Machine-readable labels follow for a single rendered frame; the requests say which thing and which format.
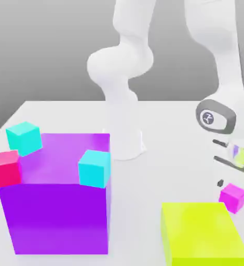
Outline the large purple box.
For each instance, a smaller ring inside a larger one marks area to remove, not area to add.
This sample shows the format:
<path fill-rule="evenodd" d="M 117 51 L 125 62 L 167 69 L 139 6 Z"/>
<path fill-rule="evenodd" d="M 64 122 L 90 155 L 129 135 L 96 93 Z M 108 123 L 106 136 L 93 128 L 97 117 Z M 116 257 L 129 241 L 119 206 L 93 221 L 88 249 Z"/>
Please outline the large purple box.
<path fill-rule="evenodd" d="M 81 184 L 87 150 L 109 152 L 109 134 L 42 134 L 42 149 L 19 158 L 21 183 L 0 188 L 17 255 L 107 254 L 111 184 Z"/>

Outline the small turquoise cube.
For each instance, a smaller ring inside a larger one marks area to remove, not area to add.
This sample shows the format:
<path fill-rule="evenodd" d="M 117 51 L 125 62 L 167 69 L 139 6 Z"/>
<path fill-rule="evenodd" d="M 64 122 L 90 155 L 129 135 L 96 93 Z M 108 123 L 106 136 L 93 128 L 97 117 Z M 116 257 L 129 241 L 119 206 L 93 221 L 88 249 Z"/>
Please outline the small turquoise cube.
<path fill-rule="evenodd" d="M 29 122 L 22 122 L 6 129 L 11 150 L 17 150 L 24 157 L 42 149 L 40 129 Z"/>

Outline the small cyan cube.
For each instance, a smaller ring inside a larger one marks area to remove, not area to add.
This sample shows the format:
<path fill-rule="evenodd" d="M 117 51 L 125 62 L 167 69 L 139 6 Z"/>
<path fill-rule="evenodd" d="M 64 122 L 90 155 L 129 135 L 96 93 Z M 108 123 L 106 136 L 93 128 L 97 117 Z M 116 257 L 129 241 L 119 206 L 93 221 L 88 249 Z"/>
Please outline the small cyan cube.
<path fill-rule="evenodd" d="M 104 189 L 111 175 L 110 152 L 86 150 L 78 162 L 79 184 Z"/>

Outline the small red cube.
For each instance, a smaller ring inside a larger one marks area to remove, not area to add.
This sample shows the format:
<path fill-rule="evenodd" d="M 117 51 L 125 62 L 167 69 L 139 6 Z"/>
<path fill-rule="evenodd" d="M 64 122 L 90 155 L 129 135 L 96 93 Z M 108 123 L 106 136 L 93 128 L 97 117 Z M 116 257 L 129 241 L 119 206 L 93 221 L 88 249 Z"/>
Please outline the small red cube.
<path fill-rule="evenodd" d="M 0 152 L 0 188 L 21 183 L 21 167 L 17 150 Z"/>

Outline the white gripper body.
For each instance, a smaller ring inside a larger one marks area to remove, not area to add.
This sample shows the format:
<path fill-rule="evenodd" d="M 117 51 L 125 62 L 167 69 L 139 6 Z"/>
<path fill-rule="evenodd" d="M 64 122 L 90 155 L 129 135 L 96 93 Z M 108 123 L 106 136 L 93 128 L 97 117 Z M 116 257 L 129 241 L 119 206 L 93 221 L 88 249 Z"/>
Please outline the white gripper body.
<path fill-rule="evenodd" d="M 219 156 L 213 157 L 213 179 L 216 183 L 244 184 L 244 168 L 236 167 L 231 162 Z"/>

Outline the small magenta cube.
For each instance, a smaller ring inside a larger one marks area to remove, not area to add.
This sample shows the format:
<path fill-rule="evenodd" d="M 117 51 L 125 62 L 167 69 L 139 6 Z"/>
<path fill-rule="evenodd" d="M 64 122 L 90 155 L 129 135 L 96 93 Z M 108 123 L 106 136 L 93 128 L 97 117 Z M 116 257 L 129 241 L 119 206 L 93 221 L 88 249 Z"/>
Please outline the small magenta cube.
<path fill-rule="evenodd" d="M 229 183 L 221 190 L 219 202 L 224 203 L 229 212 L 236 214 L 244 205 L 244 189 Z"/>

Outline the large yellow box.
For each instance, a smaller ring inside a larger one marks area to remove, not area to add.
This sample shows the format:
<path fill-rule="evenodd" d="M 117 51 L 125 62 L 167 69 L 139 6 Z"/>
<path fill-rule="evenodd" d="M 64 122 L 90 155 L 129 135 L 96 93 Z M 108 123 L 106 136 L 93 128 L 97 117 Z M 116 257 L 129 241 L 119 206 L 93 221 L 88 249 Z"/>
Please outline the large yellow box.
<path fill-rule="evenodd" d="M 163 203 L 166 266 L 244 266 L 244 243 L 223 203 Z"/>

